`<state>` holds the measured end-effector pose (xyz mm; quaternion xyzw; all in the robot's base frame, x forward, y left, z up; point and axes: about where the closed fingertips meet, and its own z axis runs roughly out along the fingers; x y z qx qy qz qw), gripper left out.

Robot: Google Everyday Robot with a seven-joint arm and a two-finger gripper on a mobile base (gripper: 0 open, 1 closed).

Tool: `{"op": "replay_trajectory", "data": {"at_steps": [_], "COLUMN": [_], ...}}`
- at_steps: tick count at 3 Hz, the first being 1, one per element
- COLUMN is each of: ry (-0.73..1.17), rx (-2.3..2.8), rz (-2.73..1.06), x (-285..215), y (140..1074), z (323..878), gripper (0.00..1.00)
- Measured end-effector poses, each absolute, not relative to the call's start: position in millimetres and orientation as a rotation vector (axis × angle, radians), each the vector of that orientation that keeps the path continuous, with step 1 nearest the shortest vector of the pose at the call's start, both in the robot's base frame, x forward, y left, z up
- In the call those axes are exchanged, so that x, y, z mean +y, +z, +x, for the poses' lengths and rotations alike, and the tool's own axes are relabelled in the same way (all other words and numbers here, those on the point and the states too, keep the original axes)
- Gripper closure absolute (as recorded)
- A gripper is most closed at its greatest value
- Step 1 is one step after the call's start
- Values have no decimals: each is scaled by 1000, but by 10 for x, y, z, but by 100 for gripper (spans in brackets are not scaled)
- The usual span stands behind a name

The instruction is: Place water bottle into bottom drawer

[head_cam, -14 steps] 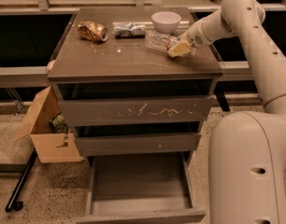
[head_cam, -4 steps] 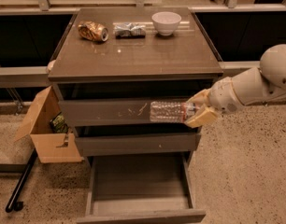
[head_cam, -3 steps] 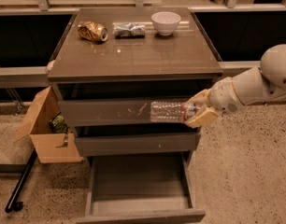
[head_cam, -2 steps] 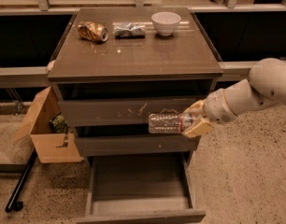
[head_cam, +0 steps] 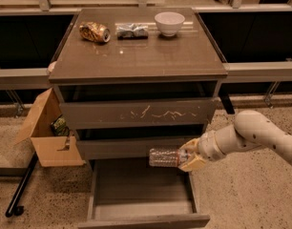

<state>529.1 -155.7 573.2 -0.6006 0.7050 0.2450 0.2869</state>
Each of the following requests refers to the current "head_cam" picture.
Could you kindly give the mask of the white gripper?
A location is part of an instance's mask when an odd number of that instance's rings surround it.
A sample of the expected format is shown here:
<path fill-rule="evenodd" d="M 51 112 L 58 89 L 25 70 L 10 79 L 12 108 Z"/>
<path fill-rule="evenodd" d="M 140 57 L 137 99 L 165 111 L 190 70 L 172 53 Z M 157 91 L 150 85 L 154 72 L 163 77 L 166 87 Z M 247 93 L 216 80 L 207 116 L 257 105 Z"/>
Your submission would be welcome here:
<path fill-rule="evenodd" d="M 206 164 L 204 159 L 218 161 L 225 158 L 225 154 L 219 149 L 216 142 L 215 133 L 215 131 L 204 133 L 199 139 L 193 138 L 183 144 L 180 150 L 191 154 L 178 168 L 183 172 L 192 172 L 202 168 Z"/>

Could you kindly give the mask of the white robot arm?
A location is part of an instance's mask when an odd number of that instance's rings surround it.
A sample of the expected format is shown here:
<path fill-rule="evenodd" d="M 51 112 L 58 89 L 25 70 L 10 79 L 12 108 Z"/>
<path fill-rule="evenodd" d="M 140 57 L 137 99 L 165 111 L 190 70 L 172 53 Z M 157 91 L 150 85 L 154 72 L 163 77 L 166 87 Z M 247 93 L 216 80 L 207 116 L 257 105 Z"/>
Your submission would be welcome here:
<path fill-rule="evenodd" d="M 218 161 L 232 153 L 261 147 L 271 149 L 292 166 L 292 135 L 259 112 L 242 111 L 231 125 L 206 132 L 182 145 L 180 149 L 187 151 L 191 157 L 180 168 L 192 171 L 205 160 Z"/>

